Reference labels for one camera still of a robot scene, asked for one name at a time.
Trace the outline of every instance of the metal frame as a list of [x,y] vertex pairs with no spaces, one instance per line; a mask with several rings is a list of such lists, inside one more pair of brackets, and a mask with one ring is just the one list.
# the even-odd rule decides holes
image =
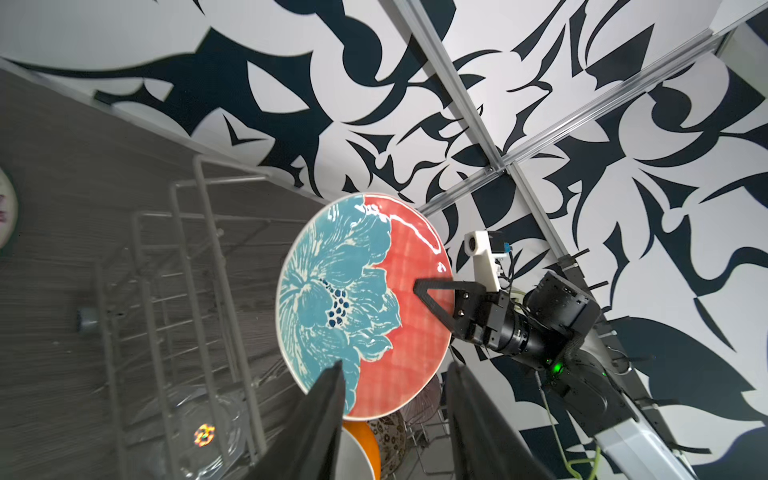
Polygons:
[[[285,375],[288,369],[282,360],[279,360],[278,363],[259,378],[254,379],[251,376],[249,359],[243,344],[232,294],[233,290],[271,286],[272,283],[264,281],[249,282],[248,280],[250,279],[245,279],[245,284],[234,286],[230,283],[230,276],[227,273],[226,258],[244,247],[287,247],[292,242],[251,243],[251,240],[261,235],[262,232],[274,224],[285,223],[303,226],[306,221],[215,214],[207,190],[210,185],[227,186],[260,182],[268,180],[268,176],[264,174],[244,174],[233,177],[206,178],[203,172],[204,163],[248,170],[247,167],[240,166],[239,164],[231,164],[230,162],[202,155],[196,156],[193,160],[194,179],[171,182],[168,187],[170,212],[146,210],[134,212],[130,218],[131,235],[129,242],[118,247],[104,261],[98,262],[94,267],[95,290],[98,299],[99,323],[104,343],[109,400],[112,410],[112,422],[117,437],[118,471],[122,480],[128,479],[129,450],[147,442],[164,442],[168,465],[173,472],[173,478],[181,480],[178,463],[179,453],[174,451],[174,436],[177,433],[174,431],[172,422],[174,407],[170,405],[168,398],[169,383],[172,386],[179,386],[202,380],[206,394],[197,397],[193,401],[207,402],[210,414],[215,424],[218,425],[223,425],[223,412],[218,401],[220,396],[232,392],[244,393],[245,406],[250,418],[246,437],[248,443],[247,453],[250,457],[251,466],[256,464],[257,458],[266,453],[268,439],[272,439],[281,428],[278,427],[269,436],[266,435],[255,389],[266,382]],[[199,195],[202,209],[201,214],[182,212],[180,210],[179,190],[192,187],[195,187]],[[143,223],[146,219],[156,219],[155,221],[168,223],[166,228],[173,231],[176,243],[145,244],[142,234],[144,232]],[[201,221],[205,227],[204,237],[202,239],[188,239],[184,229],[185,222],[199,223]],[[220,241],[223,231],[217,226],[217,222],[244,225],[249,233],[238,243],[223,245]],[[212,266],[204,270],[202,275],[204,279],[212,283],[212,287],[200,290],[195,285],[192,261],[207,251],[210,251],[212,254]],[[108,277],[111,272],[115,273],[116,266],[121,264],[121,261],[126,263],[123,267],[127,266],[128,272],[111,283]],[[184,281],[183,292],[164,295],[161,284],[174,279]],[[201,294],[213,294],[215,299],[215,311],[213,313],[203,314],[200,311],[199,295]],[[140,298],[139,303],[134,302],[136,296]],[[182,300],[185,297],[188,302],[190,318],[171,321],[167,303]],[[158,303],[161,307],[161,325],[158,325],[156,320],[156,307]],[[137,316],[144,317],[146,330],[121,336],[121,331]],[[209,330],[210,325],[213,324],[220,327],[221,338],[209,341],[204,327],[204,320],[210,320]],[[194,328],[194,338],[197,341],[197,345],[181,351],[174,351],[172,332],[175,329],[190,324]],[[122,359],[121,347],[125,343],[145,336],[148,341],[147,350],[141,351],[128,359]],[[223,343],[227,364],[214,368],[209,346],[219,342]],[[163,344],[165,344],[165,355],[161,351]],[[202,375],[180,382],[176,361],[180,356],[194,351],[197,351],[200,357],[199,365],[202,369]],[[146,356],[147,352],[151,361],[137,363],[140,358]],[[170,382],[168,382],[166,376],[166,362],[170,363]],[[124,417],[126,405],[124,405],[121,394],[121,383],[124,375],[129,372],[136,372],[139,369],[146,369],[146,367],[150,366],[152,367],[151,376],[154,377],[160,413],[142,419],[139,422],[127,423]],[[231,382],[221,385],[222,382],[217,382],[214,376],[227,370],[230,373]],[[280,390],[271,397],[267,397],[264,403],[275,399],[295,386],[292,383],[291,386]],[[142,439],[130,445],[127,443],[126,435],[156,422],[161,423],[163,435]],[[237,458],[230,457],[227,445],[225,444],[226,437],[226,435],[216,435],[214,437],[214,443],[219,450],[223,468],[225,469],[231,467],[237,460]]]
[[[445,433],[443,433],[442,435],[436,435],[434,437],[430,437],[429,434],[427,433],[425,427],[434,427],[434,426],[442,427],[443,431]],[[426,450],[429,447],[431,447],[432,444],[435,441],[443,440],[443,439],[450,439],[451,438],[451,433],[450,433],[449,428],[448,428],[449,427],[449,421],[445,420],[445,421],[441,421],[439,423],[427,423],[427,424],[424,424],[424,423],[421,423],[421,422],[419,423],[419,429],[421,430],[422,435],[424,435],[424,439],[427,442],[427,446],[426,447],[421,447],[419,445],[419,441],[416,440],[416,431],[414,430],[414,427],[415,427],[415,425],[408,425],[406,427],[406,433],[408,434],[408,437],[410,437],[411,441],[413,442],[412,448],[414,450],[416,450],[416,455],[419,457],[419,464],[422,467],[422,473],[424,475],[428,476],[428,477],[440,477],[440,476],[443,476],[443,475],[450,475],[451,478],[453,478],[453,475],[455,475],[455,472],[453,470],[450,470],[450,471],[449,470],[431,470],[431,471],[427,470],[425,468],[425,466],[424,466],[424,458],[422,457],[422,450]]]
[[[429,17],[427,17],[426,11],[421,6],[421,2],[419,0],[394,1],[400,9],[403,18],[406,20],[406,22],[408,22],[408,25],[412,30],[415,28],[421,28],[421,25],[425,20],[429,21]],[[424,18],[419,16],[417,20],[414,19],[414,17],[417,15],[422,14]],[[432,27],[431,23],[429,24],[429,27],[431,27],[431,32],[429,29],[425,29],[424,32],[419,35],[417,35],[414,31],[413,35],[422,46],[422,49],[424,49],[425,55],[427,59],[429,59],[432,66],[435,68],[435,72],[437,72],[438,76],[440,77],[440,81],[442,81],[443,84],[446,84],[446,82],[451,81],[450,78],[452,73],[457,78],[458,73],[456,72],[455,68],[453,68],[453,63],[450,62],[448,54],[442,47],[442,43],[437,36],[437,32],[435,31],[434,27]],[[488,159],[491,162],[491,166],[483,170],[479,170],[466,180],[435,196],[427,204],[421,206],[419,210],[424,215],[429,216],[453,205],[462,197],[476,191],[479,188],[484,187],[501,175],[509,174],[512,176],[512,179],[515,180],[518,190],[520,190],[521,194],[523,194],[525,203],[534,214],[536,223],[541,228],[541,231],[545,234],[546,240],[549,241],[550,235],[556,237],[557,234],[554,232],[554,229],[552,229],[551,223],[546,216],[546,212],[543,211],[541,204],[538,202],[535,194],[531,191],[530,185],[526,181],[524,174],[520,171],[516,164],[521,163],[522,161],[526,161],[540,151],[544,150],[549,145],[552,145],[562,138],[567,137],[572,131],[579,128],[584,123],[590,120],[594,120],[595,118],[599,118],[601,115],[608,113],[617,106],[623,104],[625,101],[628,101],[636,95],[649,90],[655,86],[656,83],[663,81],[665,78],[671,76],[682,68],[685,68],[701,55],[704,55],[709,51],[714,51],[721,40],[722,38],[720,35],[714,35],[711,30],[701,32],[699,35],[682,44],[680,47],[675,48],[673,51],[656,60],[654,63],[648,65],[646,68],[643,68],[636,75],[628,78],[617,87],[612,88],[610,91],[607,91],[601,96],[595,98],[593,101],[590,101],[583,107],[576,110],[574,113],[569,114],[565,118],[562,118],[560,121],[554,123],[552,126],[542,131],[541,133],[533,135],[522,144],[511,149],[504,156],[501,156],[498,153],[498,149],[489,137],[486,138],[484,135],[475,132],[473,129],[473,122],[467,121],[468,129],[475,135],[478,143],[486,155],[488,155],[489,151],[495,152],[494,155],[488,156]],[[431,51],[422,45],[422,41],[426,42],[427,45],[434,45],[434,48],[437,48],[437,45],[439,45],[439,48],[442,49],[442,52],[445,55],[430,56]],[[460,88],[466,92],[463,84],[460,84]],[[451,93],[451,89],[449,89],[447,85],[446,90]],[[451,98],[458,107],[465,101],[465,99],[468,98],[468,93],[460,94],[456,97],[452,95]],[[482,124],[480,115],[475,110],[474,104],[471,103],[471,100],[470,106],[471,108],[466,106],[460,107],[459,110],[463,115],[467,115],[465,111],[470,112],[470,117],[477,117],[477,121]],[[486,131],[484,125],[482,126],[481,131]],[[559,239],[553,243],[553,251],[555,251],[556,254],[558,253],[556,250],[559,250],[561,245],[562,242]]]
[[[531,208],[536,223],[539,228],[541,228],[541,232],[550,244],[554,254],[557,258],[566,255],[567,250],[565,249],[562,240],[560,240],[560,237],[555,233],[554,227],[549,221],[546,212],[544,212],[544,209],[536,199],[536,196],[531,191],[531,186],[523,178],[521,172],[519,172],[517,168],[507,168],[504,158],[502,158],[498,148],[491,139],[488,129],[482,122],[475,104],[472,103],[472,99],[469,97],[469,92],[467,92],[461,78],[459,78],[458,72],[454,68],[453,62],[448,56],[448,52],[445,51],[442,40],[440,40],[440,37],[437,35],[437,31],[432,25],[432,21],[429,19],[422,3],[419,0],[394,0],[394,3],[398,10],[400,10],[402,17],[406,20],[408,26],[411,28],[414,38],[419,43],[419,46],[421,46],[427,59],[429,59],[429,63],[435,69],[438,78],[464,117],[464,121],[468,126],[468,131],[476,137],[478,144],[488,158],[488,161],[491,163],[490,170],[481,170],[483,177],[480,177],[479,180],[483,180],[483,184],[486,184],[488,181],[498,177],[504,172],[509,173],[515,181],[518,191],[525,199],[525,203]],[[462,195],[469,194],[472,191],[473,190],[462,190]],[[455,192],[449,192],[450,190],[435,197],[431,202],[420,208],[421,212],[425,215],[429,215],[436,211],[433,210],[435,205],[440,206],[439,209],[442,210],[447,207],[448,204],[443,205],[441,202],[450,199],[450,204],[453,204],[459,199],[459,197],[454,196]]]

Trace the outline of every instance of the cable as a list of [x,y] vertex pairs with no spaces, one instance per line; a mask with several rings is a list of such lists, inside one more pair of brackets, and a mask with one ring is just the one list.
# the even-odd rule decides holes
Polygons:
[[498,265],[498,278],[507,281],[507,295],[512,293],[512,280],[515,279],[515,258],[512,256],[512,247],[509,247],[509,270],[506,275],[504,274],[504,267],[502,261],[498,258],[494,260],[494,263]]
[[[576,472],[576,470],[573,469],[573,465],[580,464],[580,463],[592,463],[591,458],[577,458],[576,460],[567,460],[565,458],[565,451],[563,450],[563,445],[560,443],[560,436],[558,435],[558,430],[554,427],[554,419],[552,417],[552,413],[549,411],[549,402],[547,402],[547,396],[544,394],[544,390],[541,387],[541,378],[538,375],[538,372],[536,372],[536,383],[538,383],[538,391],[541,393],[541,399],[544,400],[544,407],[547,409],[547,417],[549,417],[549,425],[552,426],[552,431],[554,432],[554,440],[558,444],[558,449],[560,450],[560,457],[563,459],[563,465],[565,465],[565,469],[568,470],[568,473],[574,476],[577,480],[582,480],[581,473]],[[592,472],[590,472],[589,476],[587,477],[587,480],[594,480],[594,477],[598,474],[598,464],[600,463],[600,446],[597,445],[597,447],[594,450],[594,465],[592,466]]]

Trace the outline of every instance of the blue and red plate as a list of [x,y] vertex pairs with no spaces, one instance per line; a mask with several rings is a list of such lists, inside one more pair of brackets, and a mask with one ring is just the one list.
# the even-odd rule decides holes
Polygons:
[[[435,228],[383,194],[324,207],[283,264],[276,295],[280,352],[304,392],[343,361],[344,418],[401,408],[435,375],[450,332],[413,293],[418,278],[452,278]],[[453,292],[431,292],[453,311]]]

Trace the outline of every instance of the green cable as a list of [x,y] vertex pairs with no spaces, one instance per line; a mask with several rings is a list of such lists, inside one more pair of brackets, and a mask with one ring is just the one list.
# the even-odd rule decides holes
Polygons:
[[[554,427],[554,419],[552,418],[552,413],[549,411],[549,402],[547,402],[547,396],[544,394],[544,390],[541,388],[541,379],[538,376],[538,372],[536,372],[536,380],[538,381],[538,391],[541,393],[541,398],[544,400],[544,407],[547,409],[547,417],[549,417],[549,425],[552,426],[552,431],[554,432],[554,440],[558,443],[558,449],[560,449],[560,457],[563,459],[563,465],[565,465],[565,469],[568,470],[568,473],[574,476],[577,480],[582,480],[581,473],[576,472],[572,465],[576,465],[579,463],[592,463],[592,460],[590,458],[578,458],[576,460],[568,461],[565,458],[565,450],[563,450],[563,445],[560,443],[560,436],[558,435],[558,430]],[[598,445],[597,448],[594,450],[594,465],[592,466],[592,472],[590,472],[589,477],[587,477],[587,480],[594,480],[594,477],[598,474],[598,464],[600,463],[600,446]]]

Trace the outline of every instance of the black and white wallpaper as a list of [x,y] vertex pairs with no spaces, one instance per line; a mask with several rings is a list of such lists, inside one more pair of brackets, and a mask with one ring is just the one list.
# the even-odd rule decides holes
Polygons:
[[[720,0],[422,3],[506,151]],[[487,164],[388,0],[4,2],[0,56],[328,200],[420,206]]]
[[[768,101],[707,55],[521,164],[567,248],[588,250],[578,257],[587,284],[607,282],[593,293],[702,480],[765,476],[767,148]],[[472,278],[463,232],[484,227],[519,256],[517,288],[554,268],[507,179],[432,221],[461,278]],[[510,359],[452,346],[534,455],[570,478],[535,381]],[[568,458],[593,457],[553,403]],[[624,478],[606,460],[598,478]]]

